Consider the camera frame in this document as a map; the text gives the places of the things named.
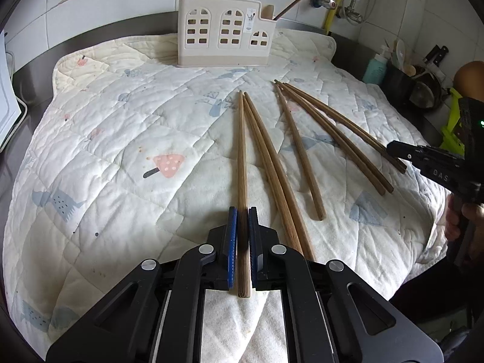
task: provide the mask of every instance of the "wooden chopstick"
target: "wooden chopstick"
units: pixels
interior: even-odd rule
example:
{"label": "wooden chopstick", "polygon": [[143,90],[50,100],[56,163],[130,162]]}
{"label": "wooden chopstick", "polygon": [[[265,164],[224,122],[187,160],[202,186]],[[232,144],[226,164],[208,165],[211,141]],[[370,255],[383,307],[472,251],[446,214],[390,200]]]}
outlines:
{"label": "wooden chopstick", "polygon": [[292,114],[289,108],[287,107],[286,99],[284,98],[284,95],[282,94],[281,89],[279,88],[278,85],[275,85],[275,89],[277,91],[278,98],[281,101],[282,110],[286,115],[287,123],[289,124],[289,128],[292,133],[292,138],[294,140],[294,144],[296,145],[297,154],[299,156],[299,160],[301,161],[302,171],[309,185],[311,196],[313,197],[316,213],[318,214],[318,218],[320,220],[324,220],[326,218],[326,211],[324,209],[323,199],[321,198],[321,192],[319,191],[318,183],[316,183],[316,179],[314,177],[313,168],[309,163],[309,158],[307,156],[306,149],[304,148],[303,141],[296,127],[296,123],[294,122],[294,119],[292,118]]}
{"label": "wooden chopstick", "polygon": [[281,13],[279,13],[273,20],[279,19],[282,15],[284,15],[287,11],[289,11],[293,6],[295,6],[298,2],[301,0],[294,0],[292,3],[290,3],[287,7],[285,7]]}
{"label": "wooden chopstick", "polygon": [[[380,173],[380,171],[371,163],[371,161],[358,149],[337,127],[335,127],[326,117],[318,113],[313,105],[308,103],[300,95],[292,91],[288,86],[279,81],[276,82],[278,85],[284,89],[291,98],[301,105],[311,117],[318,122],[318,124],[340,145],[342,150],[352,159],[352,161],[360,168],[364,175],[370,180],[374,185],[380,195],[386,193],[386,188],[384,185],[385,177]],[[393,187],[388,183],[389,188],[393,191]]]}
{"label": "wooden chopstick", "polygon": [[343,124],[348,129],[352,130],[361,139],[363,139],[367,144],[369,144],[370,146],[372,146],[372,148],[374,148],[376,151],[378,151],[378,153],[380,153],[388,162],[390,162],[400,173],[405,174],[405,172],[407,171],[407,166],[402,161],[400,161],[399,159],[389,155],[387,153],[386,147],[384,145],[382,145],[379,141],[377,141],[374,137],[372,137],[368,132],[366,132],[360,126],[353,123],[347,117],[343,116],[337,110],[331,108],[331,106],[328,106],[325,103],[322,103],[320,100],[313,97],[312,95],[305,93],[304,91],[302,91],[301,89],[293,86],[292,84],[289,84],[289,83],[285,83],[285,84],[287,86],[289,86],[296,94],[300,95],[301,97],[306,99],[306,101],[309,101],[309,103],[316,106],[316,108],[325,112],[327,115],[334,118],[336,121],[340,122],[341,124]]}
{"label": "wooden chopstick", "polygon": [[245,96],[245,101],[249,105],[250,111],[252,112],[252,115],[256,120],[256,124],[262,135],[262,140],[264,141],[265,146],[269,152],[270,159],[272,161],[272,164],[274,165],[275,172],[277,173],[276,177],[278,178],[280,185],[282,186],[282,190],[284,192],[287,205],[289,206],[289,210],[290,210],[292,220],[294,222],[294,226],[296,227],[297,236],[299,237],[299,242],[302,247],[302,254],[306,259],[315,261],[316,256],[314,255],[314,250],[309,240],[309,234],[306,229],[306,224],[304,223],[303,217],[301,216],[301,212],[299,211],[296,198],[294,197],[294,192],[292,191],[291,185],[289,184],[289,180],[287,179],[286,173],[284,172],[281,162],[277,157],[277,153],[275,152],[272,140],[270,140],[270,136],[266,130],[266,127],[264,126],[264,123],[262,122],[262,119],[260,118],[259,113],[257,113],[257,109],[253,105],[252,100],[250,99],[250,96],[247,93],[244,93],[244,96]]}
{"label": "wooden chopstick", "polygon": [[239,91],[239,137],[237,154],[237,294],[250,298],[250,253],[247,233],[247,167],[245,161],[244,95]]}
{"label": "wooden chopstick", "polygon": [[296,227],[294,226],[294,222],[291,218],[291,213],[289,211],[289,206],[287,205],[286,198],[284,197],[284,191],[282,191],[281,183],[277,178],[277,173],[275,172],[274,165],[270,160],[270,155],[264,143],[264,139],[262,138],[259,127],[257,126],[256,119],[253,117],[252,111],[248,107],[247,99],[245,96],[244,111],[249,121],[249,124],[252,127],[253,135],[256,137],[257,147],[262,156],[262,161],[264,163],[264,168],[267,173],[269,185],[273,190],[274,200],[277,205],[277,209],[281,214],[282,224],[284,225],[284,229],[286,230],[287,243],[291,248],[303,254],[303,249],[301,247],[301,244],[299,243]]}

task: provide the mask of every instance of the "white cable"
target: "white cable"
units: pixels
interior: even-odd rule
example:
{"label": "white cable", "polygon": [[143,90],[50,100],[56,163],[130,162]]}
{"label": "white cable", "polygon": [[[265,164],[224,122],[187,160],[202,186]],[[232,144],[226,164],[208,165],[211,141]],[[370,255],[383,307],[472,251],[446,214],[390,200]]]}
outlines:
{"label": "white cable", "polygon": [[355,26],[355,27],[358,27],[358,26],[361,26],[362,24],[364,24],[364,23],[366,23],[368,21],[368,19],[370,18],[371,14],[373,13],[373,10],[374,10],[374,7],[376,6],[376,4],[377,4],[377,0],[373,0],[373,4],[372,4],[372,7],[370,9],[370,12],[366,15],[366,18],[364,18],[360,23],[356,23],[354,20],[352,20],[349,17],[347,17],[344,7],[342,7],[340,9],[340,15],[341,15],[342,18],[346,19],[346,21],[350,25]]}
{"label": "white cable", "polygon": [[[6,54],[9,54],[11,56],[11,74],[10,74],[10,81],[12,82],[13,77],[14,77],[14,71],[15,71],[15,55],[12,52],[5,52]],[[10,139],[14,136],[15,132],[17,131],[18,127],[23,123],[25,120],[25,116],[27,115],[27,105],[25,104],[24,101],[22,101],[20,98],[18,98],[15,95],[15,98],[17,98],[17,102],[20,103],[24,108],[24,112],[22,117],[20,118],[19,122],[11,129],[10,133],[8,136],[5,138],[5,140],[2,143],[2,146],[0,147],[0,153],[4,151],[6,146],[8,145]]]}

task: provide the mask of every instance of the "quilted mat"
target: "quilted mat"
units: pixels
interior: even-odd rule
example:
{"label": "quilted mat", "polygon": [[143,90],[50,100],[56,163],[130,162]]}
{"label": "quilted mat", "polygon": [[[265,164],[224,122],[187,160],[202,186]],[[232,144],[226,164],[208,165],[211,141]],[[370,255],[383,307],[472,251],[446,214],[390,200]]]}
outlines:
{"label": "quilted mat", "polygon": [[[330,136],[289,103],[327,218],[317,221],[272,81],[290,82],[383,144],[425,144],[367,86],[331,64],[335,41],[277,30],[264,67],[179,68],[177,36],[128,37],[63,57],[54,99],[16,177],[3,246],[8,309],[44,357],[49,346],[145,258],[179,258],[237,203],[237,93],[247,91],[278,150],[319,262],[338,258],[389,298],[444,248],[444,189],[400,174],[345,127],[393,184],[380,196]],[[281,221],[247,130],[248,204]],[[208,291],[202,361],[286,361],[277,292]]]}

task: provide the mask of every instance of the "soap bottle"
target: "soap bottle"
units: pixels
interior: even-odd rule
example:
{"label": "soap bottle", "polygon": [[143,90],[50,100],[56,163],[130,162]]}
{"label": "soap bottle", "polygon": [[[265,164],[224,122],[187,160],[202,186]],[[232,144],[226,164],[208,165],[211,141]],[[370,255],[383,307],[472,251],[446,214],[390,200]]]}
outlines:
{"label": "soap bottle", "polygon": [[376,54],[366,67],[366,72],[363,76],[364,83],[379,85],[383,82],[383,78],[387,72],[387,63],[390,55],[390,48],[388,48],[388,46],[382,46],[381,53]]}

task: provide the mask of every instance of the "white plastic holder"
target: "white plastic holder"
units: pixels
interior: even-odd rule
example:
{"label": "white plastic holder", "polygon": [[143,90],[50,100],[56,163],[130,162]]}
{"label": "white plastic holder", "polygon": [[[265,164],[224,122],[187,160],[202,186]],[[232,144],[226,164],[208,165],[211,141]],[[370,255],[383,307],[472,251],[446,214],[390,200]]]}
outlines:
{"label": "white plastic holder", "polygon": [[253,0],[178,0],[178,65],[266,65],[276,22]]}

